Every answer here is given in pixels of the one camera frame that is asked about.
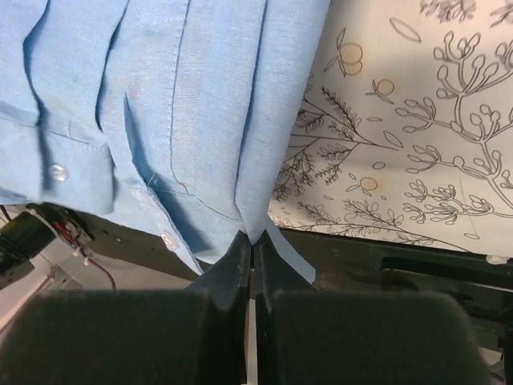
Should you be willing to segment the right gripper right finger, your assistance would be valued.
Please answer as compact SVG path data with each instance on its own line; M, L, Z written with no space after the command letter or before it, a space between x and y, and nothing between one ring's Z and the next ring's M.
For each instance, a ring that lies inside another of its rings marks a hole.
M253 248L261 384L488 384L463 308L436 293L322 292Z

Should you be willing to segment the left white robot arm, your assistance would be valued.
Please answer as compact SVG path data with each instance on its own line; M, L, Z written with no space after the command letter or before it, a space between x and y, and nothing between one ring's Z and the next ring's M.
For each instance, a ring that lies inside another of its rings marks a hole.
M53 241L84 248L94 236L85 221L70 209L53 204L1 206L1 288L34 270L32 260Z

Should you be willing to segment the light blue long sleeve shirt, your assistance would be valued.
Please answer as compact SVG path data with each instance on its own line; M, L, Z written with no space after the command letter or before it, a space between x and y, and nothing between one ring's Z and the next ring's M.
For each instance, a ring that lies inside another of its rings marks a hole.
M268 207L327 1L4 1L1 202L162 239L190 270L237 233L315 269Z

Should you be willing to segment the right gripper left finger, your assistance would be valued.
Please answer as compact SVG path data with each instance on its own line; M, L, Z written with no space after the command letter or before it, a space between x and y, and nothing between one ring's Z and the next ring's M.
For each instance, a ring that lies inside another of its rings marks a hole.
M182 290L64 290L20 311L1 347L4 384L243 384L251 245Z

